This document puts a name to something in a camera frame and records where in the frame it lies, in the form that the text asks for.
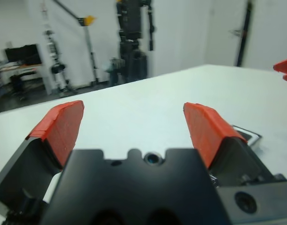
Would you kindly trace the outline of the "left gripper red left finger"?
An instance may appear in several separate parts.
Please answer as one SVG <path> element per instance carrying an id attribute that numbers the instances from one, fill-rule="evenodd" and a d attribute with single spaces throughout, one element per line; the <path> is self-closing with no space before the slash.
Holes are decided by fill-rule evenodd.
<path id="1" fill-rule="evenodd" d="M 27 212 L 42 203 L 75 147 L 83 113 L 81 100 L 59 104 L 31 130 L 0 172 L 0 212 Z"/>

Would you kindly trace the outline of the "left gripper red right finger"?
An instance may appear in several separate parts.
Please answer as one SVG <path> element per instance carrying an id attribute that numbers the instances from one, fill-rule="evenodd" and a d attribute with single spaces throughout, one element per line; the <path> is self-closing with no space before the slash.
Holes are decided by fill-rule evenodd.
<path id="1" fill-rule="evenodd" d="M 221 186 L 245 186 L 276 181 L 246 139 L 216 110 L 189 102 L 184 104 L 183 110 L 192 144 L 210 174 Z"/>

